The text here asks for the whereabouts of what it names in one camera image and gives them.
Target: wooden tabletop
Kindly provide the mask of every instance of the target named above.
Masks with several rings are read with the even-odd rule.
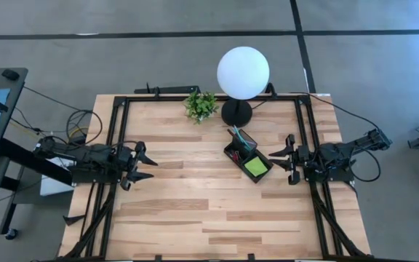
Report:
[[[105,142],[113,98],[97,96],[94,111],[104,128],[96,143]],[[334,108],[314,99],[312,103],[321,143],[340,142]],[[154,259],[155,255],[168,260],[247,259],[248,253],[257,259],[321,258],[308,184],[302,180],[290,186],[289,173],[277,166],[253,183],[223,153],[231,136],[219,112],[201,125],[193,124],[184,113],[181,102],[130,104],[125,140],[145,141],[147,155],[159,166],[141,165],[140,170],[155,177],[133,184],[130,191],[118,187],[107,259]],[[300,143],[290,101],[271,101],[256,108],[243,130],[265,156],[283,149],[290,133],[295,134],[296,145]],[[99,122],[92,118],[89,138],[98,131]],[[312,145],[310,132],[308,136]],[[75,188],[70,216],[84,214],[90,186]],[[355,193],[341,182],[331,182],[330,187],[338,223],[359,249],[369,253]],[[324,223],[333,254],[330,228]],[[102,228],[97,231],[94,254],[99,252]],[[66,226],[60,255],[79,240],[80,230],[81,221]]]

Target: cable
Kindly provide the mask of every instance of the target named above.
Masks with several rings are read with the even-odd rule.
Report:
[[[98,149],[98,150],[92,150],[92,152],[101,152],[101,151],[104,151],[104,150],[115,148],[118,145],[125,144],[125,143],[137,143],[137,141],[126,140],[126,141],[122,141],[122,142],[119,142],[119,143],[115,143],[115,144],[113,144],[113,145],[111,145],[110,147],[107,147],[107,148],[102,148],[102,149]]]
[[[12,117],[11,117],[11,120],[12,121],[14,121],[14,122],[16,122],[16,123],[18,123],[21,127],[24,127],[24,128],[26,128],[26,129],[29,129],[29,130],[32,130],[32,131],[34,131],[36,134],[39,134],[39,133],[55,133],[55,132],[64,132],[64,131],[46,131],[46,130],[42,130],[42,129],[40,129],[40,128],[38,128],[38,127],[33,127],[31,124],[30,124],[30,122],[27,120],[27,118],[25,117],[25,115],[23,114],[23,112],[19,109],[19,108],[15,108],[17,111],[19,111],[19,113],[22,115],[22,118],[24,119],[24,121],[25,121],[25,123],[27,123],[28,124],[28,126],[26,126],[26,125],[24,125],[24,124],[22,124],[22,123],[20,123],[19,121],[17,121],[17,120],[15,120],[15,119],[13,119]]]
[[[313,97],[313,98],[315,98],[315,99],[317,99],[317,100],[320,100],[321,102],[324,102],[324,103],[326,103],[326,104],[330,104],[331,106],[334,106],[335,108],[337,108],[337,109],[339,109],[339,110],[341,110],[341,111],[343,111],[343,112],[345,112],[345,113],[347,113],[347,114],[349,114],[349,115],[351,115],[351,116],[355,116],[356,118],[359,118],[359,119],[361,119],[361,120],[365,120],[366,122],[368,122],[368,123],[372,124],[374,127],[376,127],[377,129],[379,129],[379,130],[380,130],[380,128],[379,128],[379,127],[378,127],[375,123],[373,123],[371,120],[366,119],[366,118],[364,118],[363,116],[359,116],[359,115],[357,115],[357,114],[351,113],[350,111],[347,111],[347,110],[345,110],[344,108],[341,108],[340,106],[337,106],[337,105],[335,105],[335,104],[333,104],[333,103],[331,103],[331,102],[328,102],[328,101],[326,101],[326,100],[322,100],[321,98],[318,98],[318,97],[317,97],[317,96],[315,96],[315,95],[312,95],[312,94],[307,93],[307,92],[294,92],[294,93],[300,93],[300,94],[309,95],[309,96],[311,96],[311,97]]]
[[[28,88],[28,87],[26,87],[26,86],[24,86],[24,88],[26,88],[27,90],[30,90],[31,92],[34,92],[34,93],[36,93],[36,94],[38,94],[38,95],[40,95],[40,96],[44,97],[44,98],[46,98],[46,99],[49,99],[49,100],[51,100],[51,101],[53,101],[53,102],[55,102],[55,103],[58,103],[58,104],[60,104],[60,105],[67,106],[67,107],[69,107],[69,108],[72,108],[73,110],[81,110],[81,109],[79,109],[79,108],[76,108],[76,107],[70,106],[70,105],[68,105],[68,104],[66,104],[66,103],[60,102],[60,101],[58,101],[58,100],[55,100],[54,98],[50,98],[50,97],[49,97],[49,96],[47,96],[47,95],[43,95],[43,94],[41,94],[40,92],[35,91],[35,90],[33,90],[33,89],[31,89],[31,88]]]
[[[72,139],[73,135],[75,135],[77,132],[82,133],[82,135],[86,135],[84,132],[82,132],[82,130],[88,130],[88,127],[78,127],[77,129],[72,131],[71,134],[69,134],[69,140]]]
[[[48,135],[46,138],[56,138],[58,140],[61,140],[64,144],[66,144],[66,145],[68,144],[66,140],[64,140],[64,139],[62,139],[58,136],[55,136],[55,135]]]
[[[252,110],[256,109],[258,106],[261,106],[261,105],[263,105],[264,103],[266,103],[268,101],[269,101],[268,99],[264,100],[263,102],[257,104],[255,107],[252,107]]]
[[[22,115],[22,118],[25,120],[25,123],[27,123],[28,126],[33,130],[32,125],[27,121],[27,119],[26,119],[25,115],[22,113],[22,111],[19,108],[16,108],[16,107],[14,107],[14,108],[15,108],[15,110],[19,111],[19,113]]]
[[[100,118],[100,116],[98,116],[98,114],[96,114],[94,111],[92,111],[92,110],[78,110],[78,111],[75,111],[75,112],[73,112],[70,116],[69,116],[69,118],[67,119],[67,123],[65,124],[65,134],[67,135],[67,137],[69,136],[69,125],[70,125],[70,123],[71,123],[71,121],[72,121],[72,118],[73,118],[73,116],[75,116],[76,114],[78,114],[78,113],[85,113],[85,114],[92,114],[92,115],[94,115],[94,116],[96,116],[97,118],[98,118],[98,121],[100,121],[100,131],[98,132],[98,134],[96,134],[96,136],[94,137],[94,138],[92,138],[92,139],[90,139],[90,140],[88,140],[88,141],[86,141],[83,145],[79,145],[79,144],[75,144],[75,143],[73,143],[74,145],[77,145],[76,147],[73,147],[73,148],[70,148],[70,149],[68,149],[68,150],[66,150],[66,151],[72,151],[72,150],[76,150],[76,149],[79,149],[79,148],[81,148],[82,146],[85,146],[85,145],[87,145],[87,144],[89,144],[89,143],[91,143],[92,141],[94,141],[96,138],[98,138],[100,135],[101,135],[101,132],[103,131],[103,121],[101,121],[101,118]]]
[[[376,165],[378,166],[378,175],[376,175],[376,177],[374,177],[372,179],[363,179],[363,178],[359,178],[357,175],[355,175],[354,171],[352,170],[351,159],[352,159],[352,156],[354,155],[354,152],[355,152],[356,148],[360,148],[361,150],[367,152],[375,160]],[[348,158],[348,166],[350,168],[350,172],[354,175],[354,177],[356,179],[360,180],[361,182],[373,182],[373,181],[376,181],[381,176],[381,165],[379,164],[378,159],[370,151],[368,151],[367,149],[364,149],[362,147],[356,146],[352,149],[352,151],[350,153],[350,157]]]
[[[42,180],[47,179],[47,178],[48,178],[48,177],[45,177],[45,178],[40,178],[40,180],[36,181],[35,183],[33,183],[33,184],[29,185],[29,186],[26,186],[25,188],[22,188],[22,189],[20,189],[20,190],[17,190],[16,192],[14,192],[13,194],[11,194],[11,195],[9,195],[9,196],[6,196],[6,197],[1,198],[1,199],[0,199],[0,201],[3,201],[3,200],[5,200],[5,199],[8,199],[8,198],[10,198],[10,197],[12,197],[12,196],[16,195],[16,193],[17,193],[17,192],[21,192],[21,191],[24,191],[24,190],[26,190],[26,189],[29,189],[29,188],[31,188],[31,187],[33,187],[33,186],[37,185],[38,183],[40,183]]]
[[[26,132],[28,135],[30,135],[31,137],[33,137],[33,138],[36,138],[36,139],[38,139],[39,137],[38,137],[38,135],[36,135],[36,134],[34,134],[34,133],[32,133],[32,132],[30,132],[28,129],[25,129],[25,128],[22,128],[20,125],[18,125],[18,124],[14,124],[13,122],[9,122],[13,127],[16,127],[16,128],[19,128],[20,130],[22,130],[22,132]]]
[[[90,187],[90,193],[88,194],[87,208],[85,209],[85,218],[81,224],[80,238],[84,235],[85,223],[87,222],[88,210],[90,209],[90,201],[92,200],[93,189],[95,188],[95,183],[92,183]]]

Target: small green plant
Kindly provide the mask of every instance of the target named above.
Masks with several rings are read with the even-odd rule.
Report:
[[[215,94],[210,92],[193,92],[184,100],[184,105],[187,108],[187,117],[195,119],[195,124],[201,124],[203,119],[216,113],[216,110],[219,108],[219,106],[216,106]]]

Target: lamp base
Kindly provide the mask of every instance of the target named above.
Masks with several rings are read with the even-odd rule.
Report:
[[[243,127],[252,118],[253,110],[245,100],[230,99],[226,101],[221,109],[221,116],[228,126]]]

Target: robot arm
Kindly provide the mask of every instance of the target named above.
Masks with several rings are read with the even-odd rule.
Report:
[[[138,162],[158,165],[146,155],[145,143],[136,142],[135,148],[126,146],[111,147],[95,144],[92,146],[66,145],[57,143],[53,138],[42,138],[33,153],[37,157],[51,159],[60,157],[74,161],[67,167],[73,183],[118,183],[128,191],[130,182],[152,178],[153,175],[137,171]]]
[[[300,182],[300,173],[296,167],[303,167],[307,180],[324,182],[326,179],[338,181],[352,181],[354,174],[350,166],[354,163],[351,157],[363,151],[386,150],[392,144],[384,133],[379,129],[367,132],[362,138],[348,143],[325,143],[321,144],[315,152],[310,152],[308,146],[298,146],[293,150],[295,142],[293,135],[286,139],[286,148],[282,151],[269,154],[270,156],[287,156],[287,160],[270,159],[286,171],[292,171],[289,176],[289,184],[295,185]]]

